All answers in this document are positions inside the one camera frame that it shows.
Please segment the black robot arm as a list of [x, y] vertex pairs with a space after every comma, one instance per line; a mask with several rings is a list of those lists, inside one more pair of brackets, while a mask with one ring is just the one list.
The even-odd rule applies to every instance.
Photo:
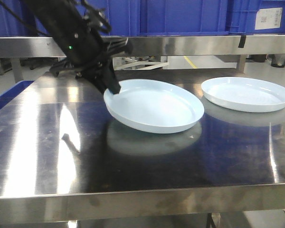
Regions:
[[[131, 53], [133, 47], [127, 38], [109, 42], [101, 38], [100, 33], [108, 34], [112, 30], [102, 9], [94, 8], [85, 0], [26, 0], [25, 4], [66, 55], [50, 68], [53, 75], [71, 71], [101, 93], [105, 90], [113, 94], [120, 92], [112, 56]], [[87, 9], [84, 16], [76, 9], [78, 4]]]

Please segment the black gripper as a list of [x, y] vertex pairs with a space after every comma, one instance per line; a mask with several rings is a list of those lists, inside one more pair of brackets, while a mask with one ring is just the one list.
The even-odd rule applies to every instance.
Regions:
[[103, 94], [108, 89], [118, 94], [121, 86], [111, 64], [111, 56], [131, 53], [128, 38], [116, 38], [105, 42], [99, 31], [108, 33], [111, 26], [101, 14], [51, 14], [49, 33], [66, 55], [50, 69], [58, 75], [61, 71], [75, 71], [86, 75], [87, 81]]

